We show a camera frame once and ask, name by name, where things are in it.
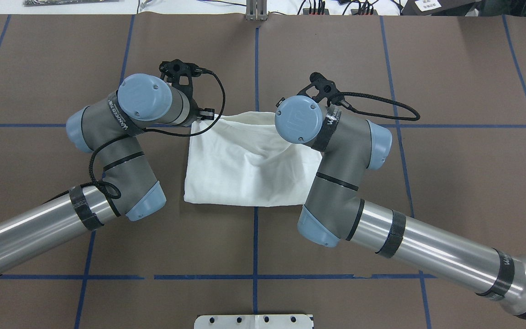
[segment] blue joint cover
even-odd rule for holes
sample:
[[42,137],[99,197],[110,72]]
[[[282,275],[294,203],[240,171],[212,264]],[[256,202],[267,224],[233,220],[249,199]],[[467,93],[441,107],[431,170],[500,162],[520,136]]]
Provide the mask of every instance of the blue joint cover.
[[367,120],[371,129],[371,162],[367,169],[377,170],[383,166],[389,156],[393,135],[385,127],[381,127]]
[[298,221],[298,231],[311,242],[327,246],[328,248],[334,248],[340,241],[340,239],[324,227],[305,206],[303,206],[301,210]]
[[322,128],[322,110],[318,103],[306,96],[291,96],[275,112],[275,129],[293,144],[313,140]]
[[68,139],[73,142],[79,150],[86,153],[92,153],[92,150],[88,147],[82,136],[82,115],[84,114],[86,107],[71,115],[66,121],[66,134]]
[[165,206],[165,195],[159,185],[159,181],[143,196],[139,202],[126,214],[130,221],[138,221],[149,216]]
[[123,80],[117,92],[119,105],[130,118],[154,121],[163,117],[172,105],[172,91],[162,79],[144,73]]

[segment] white label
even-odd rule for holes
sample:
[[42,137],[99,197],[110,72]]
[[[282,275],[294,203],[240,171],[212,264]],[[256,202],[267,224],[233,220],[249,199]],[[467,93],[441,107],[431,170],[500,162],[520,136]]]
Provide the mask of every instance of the white label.
[[435,8],[441,8],[442,6],[438,0],[416,0],[415,4],[422,12],[430,11]]

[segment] white cloth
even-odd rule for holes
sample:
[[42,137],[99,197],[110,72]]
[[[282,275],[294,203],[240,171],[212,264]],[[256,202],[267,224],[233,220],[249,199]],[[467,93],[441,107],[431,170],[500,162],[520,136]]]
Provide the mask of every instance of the white cloth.
[[[184,201],[230,206],[304,204],[321,154],[286,142],[272,112],[222,116],[190,137]],[[196,121],[192,133],[212,121]]]

